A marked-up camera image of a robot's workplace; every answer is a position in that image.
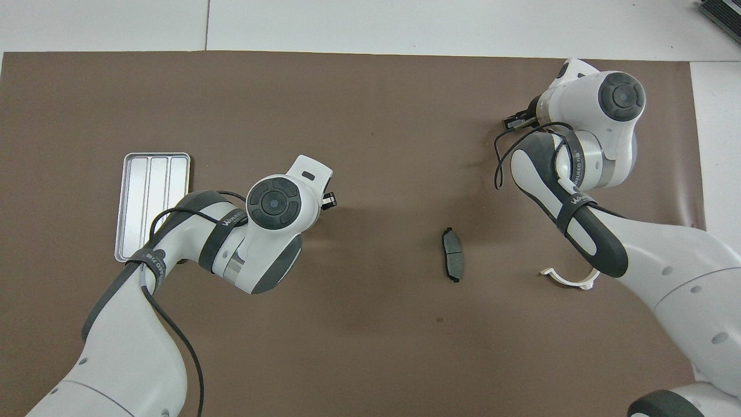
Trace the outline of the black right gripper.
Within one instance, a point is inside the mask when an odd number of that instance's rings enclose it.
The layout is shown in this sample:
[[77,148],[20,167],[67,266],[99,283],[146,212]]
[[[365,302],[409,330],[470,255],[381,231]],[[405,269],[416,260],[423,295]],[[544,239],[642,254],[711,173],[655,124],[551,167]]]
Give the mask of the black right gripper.
[[516,114],[505,117],[502,121],[505,130],[526,129],[538,125],[537,111],[523,110]]

